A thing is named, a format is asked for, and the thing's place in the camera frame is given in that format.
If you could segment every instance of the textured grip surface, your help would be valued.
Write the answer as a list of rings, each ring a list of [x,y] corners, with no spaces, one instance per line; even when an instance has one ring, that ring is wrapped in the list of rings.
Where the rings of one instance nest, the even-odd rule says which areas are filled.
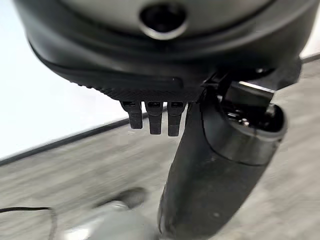
[[[269,163],[251,165],[215,152],[205,136],[203,115],[199,104],[188,110],[186,128],[161,197],[158,224],[167,238],[212,237],[241,207]]]

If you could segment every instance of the wood grain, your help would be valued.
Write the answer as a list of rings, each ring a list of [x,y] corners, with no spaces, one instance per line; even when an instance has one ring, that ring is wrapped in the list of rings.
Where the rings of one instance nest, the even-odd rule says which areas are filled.
[[[277,93],[289,132],[243,207],[213,239],[318,240],[320,236],[320,61],[304,66],[298,84]],[[149,135],[127,125],[0,168],[0,207],[51,206],[59,230],[92,206],[131,187],[148,200],[137,211],[156,223],[161,192],[180,138]],[[46,212],[0,215],[0,239],[44,240]]]

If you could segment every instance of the wire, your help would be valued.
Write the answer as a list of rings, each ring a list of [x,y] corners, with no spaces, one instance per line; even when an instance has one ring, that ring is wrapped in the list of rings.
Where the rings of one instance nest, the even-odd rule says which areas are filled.
[[[7,207],[7,208],[0,208],[0,214],[7,213],[7,212],[16,212],[16,211],[43,211],[43,210],[50,211],[52,225],[51,225],[51,230],[49,233],[48,240],[54,240],[56,230],[57,230],[57,214],[52,207],[26,207],[26,206]]]

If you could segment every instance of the gimbal handle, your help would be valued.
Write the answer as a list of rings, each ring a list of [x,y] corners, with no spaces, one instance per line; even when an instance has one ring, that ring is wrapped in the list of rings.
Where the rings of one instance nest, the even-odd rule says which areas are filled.
[[[230,220],[286,133],[287,120],[278,106],[270,124],[261,130],[230,122],[212,92],[189,106],[158,211],[164,237],[209,239]]]

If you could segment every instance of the lens ring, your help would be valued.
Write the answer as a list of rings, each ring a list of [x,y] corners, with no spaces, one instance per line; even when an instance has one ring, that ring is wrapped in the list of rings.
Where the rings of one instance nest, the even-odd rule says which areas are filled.
[[[186,11],[176,3],[160,3],[144,8],[139,16],[141,31],[157,40],[174,39],[187,29]]]

